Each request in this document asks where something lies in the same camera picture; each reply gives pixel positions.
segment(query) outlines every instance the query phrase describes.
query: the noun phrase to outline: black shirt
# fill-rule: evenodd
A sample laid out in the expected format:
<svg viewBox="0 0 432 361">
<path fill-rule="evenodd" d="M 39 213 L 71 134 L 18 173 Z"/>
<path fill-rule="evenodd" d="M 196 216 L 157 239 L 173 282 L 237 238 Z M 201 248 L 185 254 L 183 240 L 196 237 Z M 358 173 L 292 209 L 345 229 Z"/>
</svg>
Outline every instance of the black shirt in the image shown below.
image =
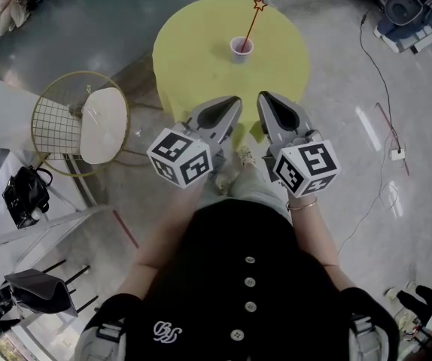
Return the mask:
<svg viewBox="0 0 432 361">
<path fill-rule="evenodd" d="M 117 295 L 87 327 L 125 318 L 126 359 L 348 359 L 352 314 L 370 315 L 397 358 L 395 322 L 358 288 L 338 291 L 271 208 L 226 200 L 193 220 L 146 298 Z"/>
</svg>

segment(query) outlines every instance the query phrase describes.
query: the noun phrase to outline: bracelet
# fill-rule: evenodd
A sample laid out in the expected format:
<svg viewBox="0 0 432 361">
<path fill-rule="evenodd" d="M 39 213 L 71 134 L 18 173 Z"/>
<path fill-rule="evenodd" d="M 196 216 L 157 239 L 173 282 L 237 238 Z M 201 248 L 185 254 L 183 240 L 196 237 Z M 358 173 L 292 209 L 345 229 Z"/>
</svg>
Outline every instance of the bracelet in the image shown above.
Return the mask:
<svg viewBox="0 0 432 361">
<path fill-rule="evenodd" d="M 301 206 L 299 208 L 291 208 L 290 207 L 290 201 L 287 202 L 286 204 L 286 208 L 288 211 L 298 211 L 298 210 L 302 210 L 304 208 L 310 208 L 312 207 L 314 204 L 316 204 L 317 199 L 315 199 L 312 203 L 308 203 L 307 205 Z"/>
</svg>

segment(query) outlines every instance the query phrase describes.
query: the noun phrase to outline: white button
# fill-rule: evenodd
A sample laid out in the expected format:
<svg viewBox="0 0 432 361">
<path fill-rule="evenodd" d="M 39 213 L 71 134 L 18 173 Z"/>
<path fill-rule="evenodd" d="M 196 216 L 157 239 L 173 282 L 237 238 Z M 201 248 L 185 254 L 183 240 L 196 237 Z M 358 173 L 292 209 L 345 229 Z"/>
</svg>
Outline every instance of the white button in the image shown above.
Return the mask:
<svg viewBox="0 0 432 361">
<path fill-rule="evenodd" d="M 245 309 L 250 313 L 253 313 L 254 311 L 256 311 L 256 304 L 254 302 L 246 302 Z"/>
<path fill-rule="evenodd" d="M 241 341 L 245 337 L 242 330 L 236 329 L 231 332 L 231 339 L 234 341 Z"/>
<path fill-rule="evenodd" d="M 254 278 L 248 277 L 245 279 L 245 285 L 247 287 L 253 287 L 254 285 L 256 285 L 256 281 L 254 280 Z"/>
</svg>

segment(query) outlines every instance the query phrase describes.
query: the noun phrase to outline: gray floor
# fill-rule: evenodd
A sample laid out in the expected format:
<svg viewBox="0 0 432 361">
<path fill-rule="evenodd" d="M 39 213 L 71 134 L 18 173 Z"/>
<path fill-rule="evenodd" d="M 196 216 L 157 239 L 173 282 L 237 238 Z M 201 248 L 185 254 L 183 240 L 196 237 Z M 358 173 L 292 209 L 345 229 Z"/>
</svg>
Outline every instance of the gray floor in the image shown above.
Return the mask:
<svg viewBox="0 0 432 361">
<path fill-rule="evenodd" d="M 395 143 L 376 107 L 379 102 L 387 108 L 385 90 L 360 49 L 360 21 L 368 7 L 353 0 L 312 1 L 272 0 L 306 40 L 311 76 L 301 104 L 333 142 L 342 165 L 342 174 L 319 196 L 322 213 L 339 247 L 354 233 L 340 254 L 343 270 L 395 314 L 401 306 L 383 297 L 387 288 L 404 287 L 411 280 L 432 287 L 432 45 L 416 56 L 395 55 L 373 36 L 376 14 L 371 13 L 364 25 L 364 45 L 388 82 L 394 126 L 407 151 L 407 175 L 401 162 L 386 157 Z M 148 91 L 145 97 L 152 98 L 146 104 L 157 105 L 157 97 Z M 160 111 L 136 108 L 131 147 L 143 150 L 171 124 L 171 118 Z M 261 156 L 264 146 L 249 144 Z M 114 164 L 101 180 L 108 201 L 136 241 L 143 243 L 163 212 L 171 185 L 150 166 Z M 78 290 L 85 290 L 78 298 L 98 294 L 100 304 L 117 289 L 135 253 L 114 216 L 100 214 L 39 265 L 43 268 L 69 258 L 68 270 L 62 269 L 67 275 L 84 263 L 93 265 L 93 271 L 78 280 Z M 82 320 L 91 314 L 92 308 Z M 73 330 L 77 333 L 81 327 L 79 323 Z M 77 336 L 71 337 L 72 342 L 68 337 L 63 346 L 71 347 Z"/>
<path fill-rule="evenodd" d="M 196 0 L 46 0 L 0 43 L 0 80 L 32 93 L 77 70 L 118 73 Z"/>
</svg>

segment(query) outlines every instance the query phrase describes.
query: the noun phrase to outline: black handbag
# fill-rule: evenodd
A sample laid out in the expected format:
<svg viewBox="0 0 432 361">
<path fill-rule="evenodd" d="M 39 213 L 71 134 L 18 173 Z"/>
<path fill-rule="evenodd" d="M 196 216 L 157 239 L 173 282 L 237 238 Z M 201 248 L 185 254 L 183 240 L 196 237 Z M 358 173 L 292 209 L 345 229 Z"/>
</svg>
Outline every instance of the black handbag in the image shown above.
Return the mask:
<svg viewBox="0 0 432 361">
<path fill-rule="evenodd" d="M 49 175 L 50 182 L 46 183 L 42 180 L 37 171 Z M 32 218 L 32 212 L 36 208 L 39 208 L 42 213 L 47 213 L 50 198 L 47 188 L 52 183 L 52 180 L 53 177 L 50 171 L 44 168 L 35 170 L 32 166 L 21 167 L 16 175 L 9 179 L 2 197 L 18 229 L 37 223 L 37 220 Z"/>
</svg>

